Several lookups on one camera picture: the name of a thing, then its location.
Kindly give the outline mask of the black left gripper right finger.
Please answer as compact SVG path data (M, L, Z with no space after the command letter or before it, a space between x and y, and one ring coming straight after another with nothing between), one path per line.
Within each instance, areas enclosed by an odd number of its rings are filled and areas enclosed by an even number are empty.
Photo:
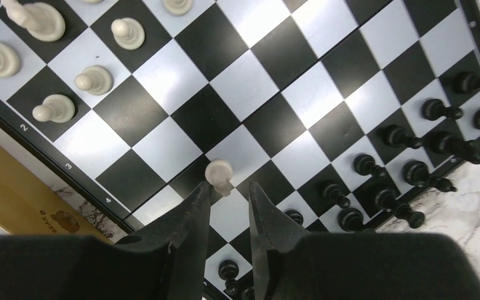
M309 232L249 185L254 299L480 299L464 251L433 233Z

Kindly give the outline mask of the white chess pawn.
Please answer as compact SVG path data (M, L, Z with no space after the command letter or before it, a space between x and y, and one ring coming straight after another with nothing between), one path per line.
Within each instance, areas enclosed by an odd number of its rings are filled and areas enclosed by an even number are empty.
M115 19L111 23L111 32L115 42L126 50L140 48L145 40L143 26L140 22L130 17Z

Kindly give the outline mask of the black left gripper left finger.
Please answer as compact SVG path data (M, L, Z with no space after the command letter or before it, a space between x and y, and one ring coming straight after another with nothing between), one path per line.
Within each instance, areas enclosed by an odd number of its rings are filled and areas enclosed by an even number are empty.
M211 187L115 244L0 235L0 299L201 299Z

